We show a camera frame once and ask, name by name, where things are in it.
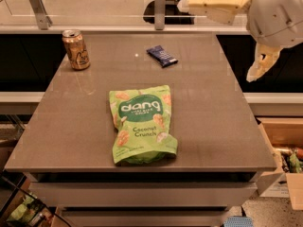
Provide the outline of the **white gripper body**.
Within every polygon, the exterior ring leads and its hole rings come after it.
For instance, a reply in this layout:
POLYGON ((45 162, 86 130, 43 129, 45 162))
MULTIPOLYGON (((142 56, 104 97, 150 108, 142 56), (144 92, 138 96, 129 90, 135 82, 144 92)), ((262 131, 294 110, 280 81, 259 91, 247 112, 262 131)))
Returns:
POLYGON ((292 47, 303 42, 303 0, 252 0, 247 18, 259 44, 292 47))

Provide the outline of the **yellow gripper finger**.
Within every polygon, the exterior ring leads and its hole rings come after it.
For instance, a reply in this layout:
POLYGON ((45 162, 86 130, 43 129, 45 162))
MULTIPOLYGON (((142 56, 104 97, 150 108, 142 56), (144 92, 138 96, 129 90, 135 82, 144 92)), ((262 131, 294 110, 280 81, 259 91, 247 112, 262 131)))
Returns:
POLYGON ((193 16, 206 18, 225 25, 232 25, 239 13, 249 10, 251 0, 181 0, 177 8, 193 16))
POLYGON ((248 69, 246 80, 252 82, 264 76, 277 62, 281 50, 281 46, 271 47, 257 43, 255 48, 255 60, 248 69))

